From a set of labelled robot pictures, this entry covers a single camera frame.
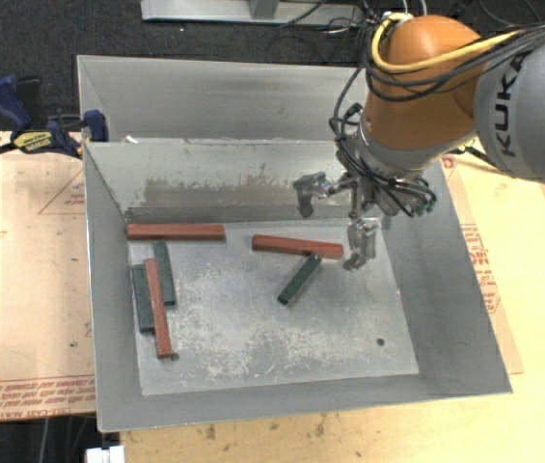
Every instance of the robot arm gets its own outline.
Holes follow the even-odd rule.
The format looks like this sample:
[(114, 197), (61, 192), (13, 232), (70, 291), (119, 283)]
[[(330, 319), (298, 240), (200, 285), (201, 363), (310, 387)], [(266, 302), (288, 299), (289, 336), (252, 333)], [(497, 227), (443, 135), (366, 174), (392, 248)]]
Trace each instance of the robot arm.
[(342, 183), (317, 174), (310, 185), (296, 184), (303, 216), (311, 197), (351, 189), (347, 268), (372, 257), (368, 211), (430, 212), (437, 196), (423, 171), (475, 137), (502, 171), (545, 183), (545, 23), (481, 39), (455, 19), (390, 14), (373, 35), (365, 70), (365, 107), (340, 112), (357, 69), (330, 120), (347, 170)]

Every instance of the yellow cable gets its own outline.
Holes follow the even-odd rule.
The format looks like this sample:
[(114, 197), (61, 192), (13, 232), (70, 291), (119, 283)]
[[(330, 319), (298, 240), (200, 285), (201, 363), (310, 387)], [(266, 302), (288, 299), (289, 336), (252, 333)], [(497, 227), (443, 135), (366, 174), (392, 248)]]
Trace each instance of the yellow cable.
[(401, 13), (389, 14), (386, 17), (386, 19), (381, 23), (381, 25), (377, 28), (377, 30), (375, 31), (375, 34), (372, 37), (372, 42), (370, 44), (372, 59), (374, 63), (377, 65), (377, 67), (385, 72), (388, 72), (388, 73), (415, 72), (417, 70), (422, 70), (424, 68), (435, 67), (444, 62), (458, 60), (460, 58), (471, 55), (472, 53), (483, 51), (505, 40), (508, 40), (512, 36), (519, 33), (519, 31), (510, 31), (509, 33), (497, 35), (487, 40), (476, 41), (462, 48), (458, 48), (448, 53), (444, 53), (443, 55), (422, 60), (420, 62), (415, 62), (413, 64), (405, 64), (405, 65), (389, 64), (383, 58), (381, 58), (381, 55), (379, 54), (379, 43), (381, 42), (381, 38), (384, 35), (386, 29), (388, 29), (393, 22), (407, 20), (408, 18), (411, 18), (411, 16), (408, 14), (401, 14)]

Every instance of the cardboard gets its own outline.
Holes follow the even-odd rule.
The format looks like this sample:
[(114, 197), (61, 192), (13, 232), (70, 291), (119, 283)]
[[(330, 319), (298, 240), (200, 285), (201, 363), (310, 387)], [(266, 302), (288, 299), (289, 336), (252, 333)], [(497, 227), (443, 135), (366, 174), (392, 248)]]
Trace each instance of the cardboard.
[(0, 155), (0, 422), (94, 412), (87, 273), (81, 161)]

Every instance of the block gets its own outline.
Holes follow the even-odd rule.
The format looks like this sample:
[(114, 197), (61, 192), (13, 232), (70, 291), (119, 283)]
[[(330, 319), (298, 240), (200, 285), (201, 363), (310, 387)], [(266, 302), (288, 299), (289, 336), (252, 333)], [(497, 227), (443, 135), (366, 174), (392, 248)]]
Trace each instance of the block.
[(131, 223), (129, 240), (225, 240), (224, 225), (182, 225)]
[(165, 315), (163, 292), (158, 276), (156, 259), (146, 259), (146, 274), (148, 276), (148, 288), (150, 289), (150, 301), (154, 316), (154, 334), (156, 335), (156, 356), (159, 359), (172, 357), (172, 342), (169, 338), (169, 324)]
[(176, 286), (174, 284), (174, 273), (172, 272), (166, 242), (162, 240), (154, 242), (154, 258), (158, 265), (160, 285), (163, 291), (163, 303), (170, 306), (175, 305), (177, 300)]
[(302, 265), (300, 270), (296, 275), (291, 279), (287, 284), (285, 289), (279, 295), (279, 302), (283, 305), (288, 305), (289, 302), (293, 299), (295, 294), (304, 286), (306, 281), (311, 277), (312, 273), (321, 263), (321, 258), (317, 257), (315, 254), (311, 254), (307, 261)]
[(137, 307), (137, 321), (139, 331), (149, 333), (154, 331), (154, 316), (148, 289), (148, 276), (143, 264), (132, 267), (133, 288), (135, 290), (135, 306)]
[(252, 246), (254, 251), (278, 252), (297, 256), (315, 254), (322, 259), (341, 259), (343, 255), (342, 245), (339, 243), (300, 240), (263, 234), (253, 236)]

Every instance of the red wooden block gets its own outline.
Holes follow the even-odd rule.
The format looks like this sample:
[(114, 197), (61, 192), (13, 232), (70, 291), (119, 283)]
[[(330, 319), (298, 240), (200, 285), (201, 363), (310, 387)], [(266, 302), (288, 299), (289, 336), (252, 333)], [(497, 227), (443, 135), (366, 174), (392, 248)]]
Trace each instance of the red wooden block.
[(224, 225), (182, 225), (131, 223), (126, 225), (129, 240), (224, 240)]
[(160, 285), (158, 265), (156, 259), (146, 259), (146, 273), (148, 275), (148, 288), (150, 289), (150, 301), (152, 303), (152, 315), (154, 316), (154, 334), (156, 335), (156, 356), (159, 359), (172, 357), (172, 342), (169, 338), (169, 324), (165, 315), (163, 303), (163, 291)]
[(339, 243), (299, 240), (297, 238), (261, 234), (253, 236), (253, 250), (294, 254), (298, 256), (315, 254), (323, 259), (341, 259), (343, 254), (342, 245)]

